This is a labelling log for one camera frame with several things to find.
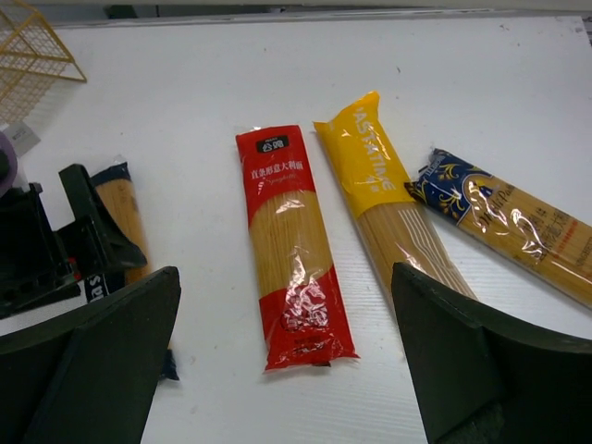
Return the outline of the navy label spaghetti bag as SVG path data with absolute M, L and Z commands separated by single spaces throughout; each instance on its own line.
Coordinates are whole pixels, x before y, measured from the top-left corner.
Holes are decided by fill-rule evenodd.
M 87 302 L 102 299 L 153 272 L 128 162 L 122 156 L 116 156 L 106 168 L 96 172 L 91 181 L 109 214 L 123 234 L 141 249 L 147 264 L 86 278 L 84 294 Z

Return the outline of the red spaghetti bag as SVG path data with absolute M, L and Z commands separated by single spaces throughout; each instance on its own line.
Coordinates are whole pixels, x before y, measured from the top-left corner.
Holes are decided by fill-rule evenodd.
M 235 140 L 266 370 L 357 358 L 300 127 L 253 129 Z

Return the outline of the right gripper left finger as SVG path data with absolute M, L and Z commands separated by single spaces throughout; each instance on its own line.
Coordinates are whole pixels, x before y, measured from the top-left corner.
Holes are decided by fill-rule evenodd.
M 2 336 L 2 442 L 140 442 L 179 299 L 179 271 L 166 266 Z

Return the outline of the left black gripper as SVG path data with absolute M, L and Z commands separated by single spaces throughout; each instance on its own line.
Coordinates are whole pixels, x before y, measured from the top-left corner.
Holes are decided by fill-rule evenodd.
M 80 296 L 77 271 L 88 278 L 147 265 L 140 247 L 109 214 L 86 168 L 72 164 L 59 177 L 75 220 L 57 233 L 39 183 L 12 188 L 1 198 L 2 318 Z

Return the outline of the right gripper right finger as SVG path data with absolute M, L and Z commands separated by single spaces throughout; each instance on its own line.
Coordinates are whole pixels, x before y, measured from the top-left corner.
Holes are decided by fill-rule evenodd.
M 505 314 L 405 263 L 391 293 L 430 443 L 588 443 L 591 342 Z

